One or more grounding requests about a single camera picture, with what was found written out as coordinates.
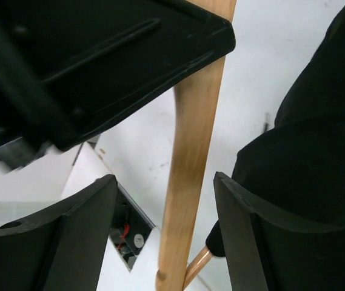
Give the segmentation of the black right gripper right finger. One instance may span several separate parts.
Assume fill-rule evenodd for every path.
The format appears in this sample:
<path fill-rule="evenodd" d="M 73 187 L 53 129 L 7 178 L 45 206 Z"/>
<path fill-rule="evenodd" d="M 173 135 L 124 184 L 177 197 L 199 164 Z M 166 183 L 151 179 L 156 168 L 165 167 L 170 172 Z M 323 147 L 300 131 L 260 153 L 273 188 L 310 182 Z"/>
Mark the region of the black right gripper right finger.
<path fill-rule="evenodd" d="M 345 226 L 318 224 L 215 174 L 233 290 L 345 290 Z"/>

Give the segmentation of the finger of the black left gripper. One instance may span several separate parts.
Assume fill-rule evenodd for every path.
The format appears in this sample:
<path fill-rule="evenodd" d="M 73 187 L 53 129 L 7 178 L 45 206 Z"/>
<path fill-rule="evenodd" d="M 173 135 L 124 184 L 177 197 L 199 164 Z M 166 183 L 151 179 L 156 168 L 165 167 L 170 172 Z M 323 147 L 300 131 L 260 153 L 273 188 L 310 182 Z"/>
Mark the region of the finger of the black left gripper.
<path fill-rule="evenodd" d="M 0 151 L 66 151 L 235 43 L 188 1 L 0 1 Z"/>

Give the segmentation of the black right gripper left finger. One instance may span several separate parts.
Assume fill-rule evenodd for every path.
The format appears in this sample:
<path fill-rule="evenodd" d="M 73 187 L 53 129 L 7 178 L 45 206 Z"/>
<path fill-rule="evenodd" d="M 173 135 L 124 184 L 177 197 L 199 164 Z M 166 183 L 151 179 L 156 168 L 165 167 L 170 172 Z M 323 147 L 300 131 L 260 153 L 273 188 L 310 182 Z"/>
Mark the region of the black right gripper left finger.
<path fill-rule="evenodd" d="M 96 290 L 118 183 L 106 175 L 0 227 L 0 290 Z"/>

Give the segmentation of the black trousers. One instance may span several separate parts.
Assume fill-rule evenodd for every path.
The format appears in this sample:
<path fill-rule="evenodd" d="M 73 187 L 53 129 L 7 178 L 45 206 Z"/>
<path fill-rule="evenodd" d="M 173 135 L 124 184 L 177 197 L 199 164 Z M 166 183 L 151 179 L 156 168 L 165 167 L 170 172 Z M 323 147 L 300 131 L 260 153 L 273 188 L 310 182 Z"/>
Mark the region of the black trousers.
<path fill-rule="evenodd" d="M 345 250 L 345 6 L 232 179 L 264 223 Z"/>

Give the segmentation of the wooden clothes hanger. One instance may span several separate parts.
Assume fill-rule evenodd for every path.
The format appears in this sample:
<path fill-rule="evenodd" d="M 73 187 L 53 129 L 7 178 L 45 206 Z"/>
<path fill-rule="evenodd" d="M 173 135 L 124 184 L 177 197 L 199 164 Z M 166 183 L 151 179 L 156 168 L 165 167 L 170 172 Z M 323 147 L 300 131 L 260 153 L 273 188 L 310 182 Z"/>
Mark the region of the wooden clothes hanger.
<path fill-rule="evenodd" d="M 175 136 L 162 221 L 156 290 L 184 290 L 225 53 L 188 63 L 174 88 Z"/>

